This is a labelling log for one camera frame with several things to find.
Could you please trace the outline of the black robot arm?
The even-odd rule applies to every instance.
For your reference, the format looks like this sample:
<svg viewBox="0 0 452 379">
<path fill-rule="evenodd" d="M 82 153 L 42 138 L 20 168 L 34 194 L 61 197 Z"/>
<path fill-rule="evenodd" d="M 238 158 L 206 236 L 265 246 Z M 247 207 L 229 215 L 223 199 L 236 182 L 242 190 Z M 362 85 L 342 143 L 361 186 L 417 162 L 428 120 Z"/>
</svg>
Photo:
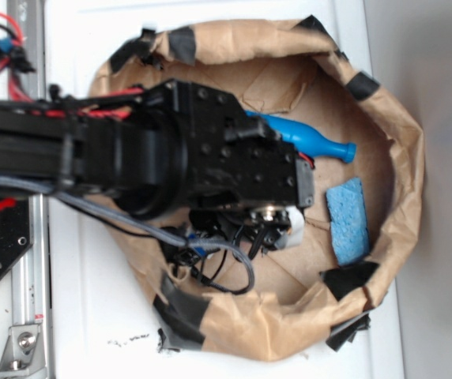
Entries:
<svg viewBox="0 0 452 379">
<path fill-rule="evenodd" d="M 230 93 L 169 80 L 117 96 L 0 101 L 0 199 L 41 193 L 142 229 L 180 208 L 288 224 L 314 201 L 308 162 Z"/>
</svg>

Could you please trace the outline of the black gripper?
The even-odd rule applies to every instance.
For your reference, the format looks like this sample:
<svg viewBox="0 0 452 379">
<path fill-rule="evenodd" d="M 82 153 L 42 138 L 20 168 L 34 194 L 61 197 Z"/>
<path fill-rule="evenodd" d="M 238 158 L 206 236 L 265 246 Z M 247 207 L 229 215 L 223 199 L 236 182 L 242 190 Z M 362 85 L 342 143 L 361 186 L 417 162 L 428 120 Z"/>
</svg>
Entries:
<svg viewBox="0 0 452 379">
<path fill-rule="evenodd" d="M 231 93 L 177 80 L 158 89 L 160 112 L 176 134 L 176 206 L 267 228 L 275 250 L 298 246 L 315 188 L 295 144 Z"/>
</svg>

